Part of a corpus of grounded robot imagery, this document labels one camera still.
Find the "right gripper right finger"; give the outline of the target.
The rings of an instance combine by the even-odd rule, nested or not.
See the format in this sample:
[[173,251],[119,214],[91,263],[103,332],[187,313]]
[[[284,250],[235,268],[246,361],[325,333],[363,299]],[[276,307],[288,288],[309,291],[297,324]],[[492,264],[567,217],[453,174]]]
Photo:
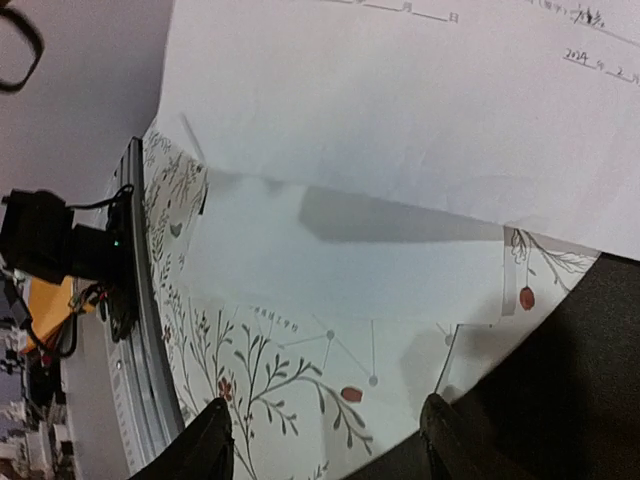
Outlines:
[[485,442],[438,393],[425,399],[419,434],[430,479],[535,479]]

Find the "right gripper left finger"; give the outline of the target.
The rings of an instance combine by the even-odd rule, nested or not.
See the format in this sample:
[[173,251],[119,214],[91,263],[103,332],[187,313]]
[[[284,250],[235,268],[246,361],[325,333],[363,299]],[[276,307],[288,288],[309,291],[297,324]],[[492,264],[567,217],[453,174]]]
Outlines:
[[212,400],[176,439],[131,480],[230,480],[234,439],[228,404]]

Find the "printed paper sheet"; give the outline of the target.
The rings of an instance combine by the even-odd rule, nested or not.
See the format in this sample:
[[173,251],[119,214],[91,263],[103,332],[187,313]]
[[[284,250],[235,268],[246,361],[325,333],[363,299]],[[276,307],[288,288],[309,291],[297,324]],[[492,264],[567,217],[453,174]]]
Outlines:
[[157,126],[229,173],[639,255],[635,1],[178,1]]

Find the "blue file folder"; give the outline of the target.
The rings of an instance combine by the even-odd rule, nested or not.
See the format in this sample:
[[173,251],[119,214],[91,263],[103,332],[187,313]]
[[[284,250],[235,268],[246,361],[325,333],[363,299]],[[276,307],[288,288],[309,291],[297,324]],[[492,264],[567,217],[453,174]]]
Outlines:
[[638,478],[638,262],[601,255],[454,407],[538,479]]

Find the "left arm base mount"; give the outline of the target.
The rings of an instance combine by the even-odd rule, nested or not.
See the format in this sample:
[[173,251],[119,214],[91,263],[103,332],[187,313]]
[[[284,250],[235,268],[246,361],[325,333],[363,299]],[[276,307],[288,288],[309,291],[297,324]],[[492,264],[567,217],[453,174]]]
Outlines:
[[[56,359],[73,355],[78,318],[87,304],[109,316],[116,342],[131,332],[139,314],[134,258],[132,201],[126,184],[112,197],[89,205],[68,205],[56,194],[14,190],[2,198],[1,286],[18,330]],[[90,285],[73,296],[63,320],[71,326],[67,350],[49,346],[35,331],[35,319],[18,289],[16,272],[60,286],[67,277]]]

